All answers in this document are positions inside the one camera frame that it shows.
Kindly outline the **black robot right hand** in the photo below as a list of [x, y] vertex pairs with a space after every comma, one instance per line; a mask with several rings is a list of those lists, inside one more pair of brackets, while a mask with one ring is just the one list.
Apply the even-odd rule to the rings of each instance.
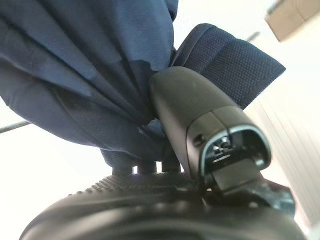
[[23, 240], [303, 240], [289, 188], [266, 180], [263, 132], [185, 67], [152, 76], [152, 102], [184, 172], [108, 176], [39, 214]]

